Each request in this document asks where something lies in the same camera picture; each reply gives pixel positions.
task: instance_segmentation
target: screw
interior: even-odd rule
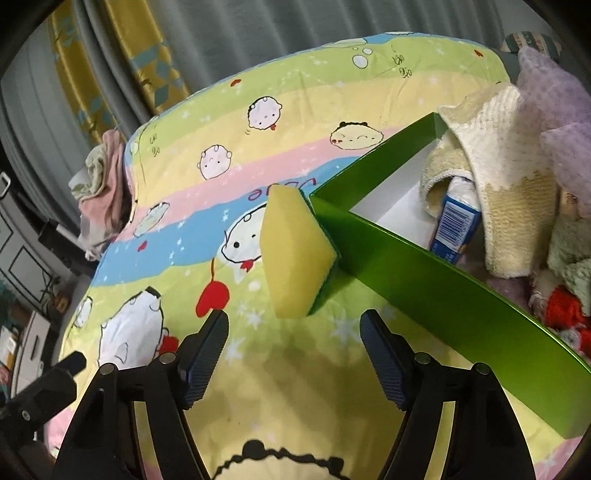
[[[425,352],[419,352],[414,356],[414,359],[421,365],[428,365],[431,362],[431,355]]]
[[[481,375],[488,375],[491,373],[491,368],[487,364],[476,364],[476,371]]]
[[[160,355],[160,363],[164,365],[171,364],[174,362],[176,357],[177,356],[172,352],[164,352],[162,355]]]
[[[101,375],[109,375],[110,373],[113,373],[113,370],[115,370],[115,366],[113,364],[104,364],[99,369],[99,372]]]

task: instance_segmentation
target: black bear ear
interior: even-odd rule
[[[328,464],[329,472],[332,476],[340,476],[345,466],[345,461],[339,457],[330,457],[326,463]]]
[[[267,456],[267,451],[260,440],[249,440],[242,447],[242,456],[252,460],[263,460]]]

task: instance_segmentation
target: door handle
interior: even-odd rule
[[[5,183],[5,187],[2,190],[2,193],[0,193],[0,200],[4,200],[4,197],[7,195],[8,190],[10,189],[10,184],[12,180],[5,171],[0,171],[0,180],[4,181]]]

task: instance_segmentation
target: purple cloth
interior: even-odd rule
[[[540,145],[558,184],[591,217],[591,96],[581,82],[531,47],[519,51],[521,108],[537,118]]]

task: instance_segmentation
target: bed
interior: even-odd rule
[[[131,217],[61,346],[61,357],[86,356],[79,398],[99,365],[145,365],[224,309],[228,341],[187,413],[212,478],[376,478],[402,414],[375,380],[361,313],[377,309],[415,351],[470,363],[343,272],[314,315],[274,317],[258,245],[269,187],[309,195],[439,105],[509,80],[512,68],[472,41],[383,33],[248,69],[140,127],[125,150]],[[534,462],[545,459],[563,439],[509,398]],[[76,405],[52,421],[52,447]],[[158,479],[141,406],[137,415],[147,475]],[[446,408],[428,478],[443,467],[452,417]]]

